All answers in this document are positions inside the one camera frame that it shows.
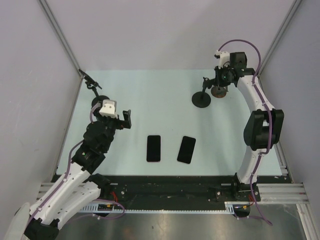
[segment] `white wall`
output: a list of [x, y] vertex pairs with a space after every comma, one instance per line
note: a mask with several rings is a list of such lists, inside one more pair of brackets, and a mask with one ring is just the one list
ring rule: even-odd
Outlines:
[[0, 3], [0, 239], [49, 181], [79, 86], [36, 0]]
[[[231, 39], [264, 56], [294, 0], [48, 0], [86, 70], [212, 69]], [[249, 65], [257, 54], [244, 43]]]
[[272, 104], [284, 111], [281, 144], [320, 223], [320, 1], [300, 6], [262, 73]]

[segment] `purple cable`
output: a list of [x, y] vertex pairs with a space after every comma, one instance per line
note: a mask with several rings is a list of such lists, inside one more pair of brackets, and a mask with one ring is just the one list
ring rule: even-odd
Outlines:
[[[69, 156], [68, 156], [68, 166], [66, 168], [66, 172], [64, 175], [64, 178], [66, 179], [69, 172], [70, 172], [70, 167], [71, 167], [71, 156], [72, 156], [72, 152], [73, 150], [75, 150], [76, 147], [78, 147], [80, 144], [82, 144], [83, 140], [78, 142], [73, 148], [71, 148], [70, 152], [69, 152]], [[56, 186], [56, 188], [46, 197], [46, 199], [43, 200], [43, 202], [36, 208], [36, 210], [34, 211], [34, 213], [30, 216], [30, 218], [28, 219], [27, 225], [31, 222], [31, 220], [36, 216], [36, 214], [39, 212], [39, 208], [42, 208], [48, 201], [49, 199], [60, 189], [60, 187], [62, 186], [62, 184], [64, 184], [64, 181], [61, 181], [58, 186]]]
[[252, 85], [256, 91], [256, 93], [258, 94], [259, 98], [261, 99], [261, 102], [262, 102], [262, 105], [265, 107], [267, 113], [268, 113], [268, 118], [269, 118], [269, 135], [268, 135], [268, 144], [267, 144], [267, 148], [266, 148], [266, 151], [265, 152], [260, 152], [259, 153], [259, 156], [258, 156], [258, 159], [256, 161], [256, 164], [254, 166], [254, 169], [253, 169], [253, 172], [251, 173], [251, 177], [250, 177], [250, 190], [251, 190], [251, 195], [253, 197], [253, 201], [256, 205], [256, 208], [258, 210], [258, 212], [260, 213], [261, 216], [249, 216], [248, 218], [251, 218], [251, 219], [262, 219], [264, 220], [267, 224], [269, 224], [270, 226], [272, 226], [272, 222], [270, 222], [265, 216], [264, 214], [262, 213], [260, 207], [258, 206], [258, 203], [257, 203], [257, 200], [256, 200], [256, 197], [255, 197], [255, 193], [254, 193], [254, 189], [253, 189], [253, 178], [254, 178], [254, 175], [256, 173], [256, 171], [258, 170], [258, 167], [259, 167], [259, 164], [261, 162], [261, 158], [262, 158], [262, 154], [263, 155], [266, 155], [269, 153], [270, 151], [270, 148], [271, 148], [271, 140], [272, 140], [272, 115], [271, 115], [271, 111], [269, 109], [269, 107], [267, 106], [266, 104], [266, 101], [264, 99], [264, 97], [262, 96], [261, 92], [259, 91], [258, 87], [257, 87], [257, 84], [256, 84], [256, 76], [258, 75], [258, 72], [261, 68], [261, 54], [258, 50], [258, 48], [251, 42], [247, 41], [247, 40], [242, 40], [242, 39], [233, 39], [233, 40], [230, 40], [230, 41], [227, 41], [225, 42], [219, 49], [218, 51], [220, 51], [225, 45], [227, 45], [228, 43], [232, 43], [232, 42], [243, 42], [243, 43], [246, 43], [246, 44], [249, 44], [250, 46], [252, 46], [256, 53], [258, 54], [258, 66], [255, 70], [255, 73], [252, 77]]
[[116, 202], [116, 201], [111, 201], [111, 200], [104, 200], [104, 199], [97, 199], [98, 201], [102, 201], [102, 202], [105, 202], [105, 203], [108, 203], [108, 204], [114, 204], [114, 205], [118, 205], [120, 208], [122, 208], [122, 213], [120, 213], [119, 215], [117, 216], [113, 216], [113, 217], [106, 217], [106, 216], [99, 216], [99, 215], [95, 215], [95, 214], [85, 214], [85, 215], [82, 215], [82, 216], [78, 216], [72, 220], [69, 220], [66, 224], [70, 224], [70, 223], [73, 223], [74, 221], [77, 221], [79, 219], [82, 219], [82, 218], [86, 218], [86, 217], [94, 217], [94, 216], [97, 216], [98, 218], [102, 218], [102, 219], [118, 219], [118, 218], [121, 218], [125, 213], [126, 213], [126, 209], [125, 207], [120, 204], [119, 202]]
[[91, 111], [90, 111], [90, 122], [92, 123], [94, 120], [93, 120], [93, 115], [94, 115], [94, 111], [100, 107], [100, 103], [97, 102], [92, 108], [91, 108]]

